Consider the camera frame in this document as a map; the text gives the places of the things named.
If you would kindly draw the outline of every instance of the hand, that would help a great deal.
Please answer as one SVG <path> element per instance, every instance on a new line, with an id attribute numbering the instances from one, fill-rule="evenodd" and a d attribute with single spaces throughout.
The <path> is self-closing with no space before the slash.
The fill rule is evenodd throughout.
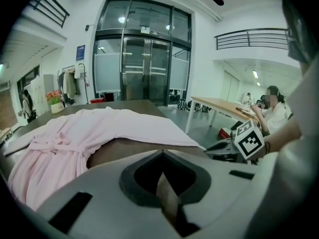
<path id="1" fill-rule="evenodd" d="M 250 109 L 257 114 L 259 112 L 260 108 L 258 106 L 250 106 Z"/>

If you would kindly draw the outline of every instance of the sliding glass door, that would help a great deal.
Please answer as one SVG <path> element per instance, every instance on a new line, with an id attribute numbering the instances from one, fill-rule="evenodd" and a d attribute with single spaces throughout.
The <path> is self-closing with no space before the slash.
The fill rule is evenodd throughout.
<path id="1" fill-rule="evenodd" d="M 164 106 L 170 43 L 139 37 L 125 37 L 121 77 L 123 100 L 149 99 Z"/>

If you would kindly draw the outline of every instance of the woman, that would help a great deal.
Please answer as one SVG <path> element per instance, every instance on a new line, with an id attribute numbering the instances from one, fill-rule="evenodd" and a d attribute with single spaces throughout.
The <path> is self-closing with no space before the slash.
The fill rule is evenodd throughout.
<path id="1" fill-rule="evenodd" d="M 33 108 L 33 101 L 28 90 L 24 90 L 22 92 L 22 99 L 23 110 L 21 111 L 21 114 L 23 114 L 28 123 L 30 123 L 35 118 L 31 114 Z"/>
<path id="2" fill-rule="evenodd" d="M 284 96 L 280 94 L 278 88 L 269 86 L 266 94 L 266 107 L 268 109 L 261 112 L 258 106 L 251 106 L 264 132 L 273 134 L 286 124 L 288 116 L 286 108 L 282 105 L 284 102 Z"/>
<path id="3" fill-rule="evenodd" d="M 248 92 L 247 95 L 244 97 L 243 103 L 242 104 L 252 104 L 253 100 L 251 98 L 250 93 Z"/>

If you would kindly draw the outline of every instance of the pink towel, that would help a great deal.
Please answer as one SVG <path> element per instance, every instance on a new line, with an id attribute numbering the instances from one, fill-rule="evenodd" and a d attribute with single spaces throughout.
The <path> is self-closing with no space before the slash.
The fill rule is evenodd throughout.
<path id="1" fill-rule="evenodd" d="M 90 155 L 114 138 L 200 147 L 166 118 L 109 107 L 80 110 L 9 143 L 5 155 L 28 148 L 12 169 L 8 186 L 17 199 L 36 210 L 54 191 L 84 173 Z"/>

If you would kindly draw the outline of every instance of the black hair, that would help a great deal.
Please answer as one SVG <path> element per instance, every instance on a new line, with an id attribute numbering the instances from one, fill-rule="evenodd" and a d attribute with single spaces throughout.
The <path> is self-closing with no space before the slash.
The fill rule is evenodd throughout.
<path id="1" fill-rule="evenodd" d="M 22 93 L 28 98 L 28 103 L 29 103 L 29 106 L 30 106 L 30 110 L 32 111 L 33 101 L 32 101 L 32 98 L 31 98 L 31 96 L 29 94 L 29 91 L 28 90 L 23 90 Z"/>
<path id="2" fill-rule="evenodd" d="M 276 86 L 269 86 L 267 90 L 270 90 L 270 95 L 276 96 L 278 99 L 278 102 L 284 103 L 284 96 L 280 94 L 279 89 Z"/>

